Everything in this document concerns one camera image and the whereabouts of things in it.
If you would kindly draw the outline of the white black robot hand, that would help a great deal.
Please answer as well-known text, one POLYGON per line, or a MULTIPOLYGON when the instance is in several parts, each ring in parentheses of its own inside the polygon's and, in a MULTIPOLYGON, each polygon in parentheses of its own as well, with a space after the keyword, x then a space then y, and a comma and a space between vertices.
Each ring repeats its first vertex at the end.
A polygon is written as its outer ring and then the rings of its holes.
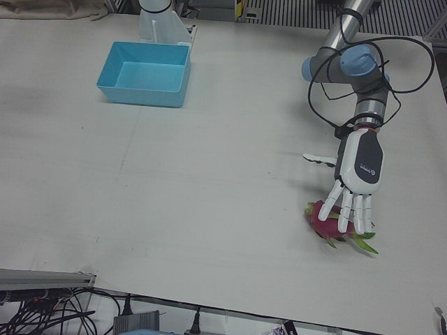
POLYGON ((338 199, 342 200, 337 229, 347 232, 349 219, 355 232, 362 235, 372 231, 372 194, 381 184, 384 155, 372 128, 359 128, 345 137, 339 146, 337 157, 303 154, 309 162, 334 167, 335 182, 328 193, 318 219, 329 217, 338 199))

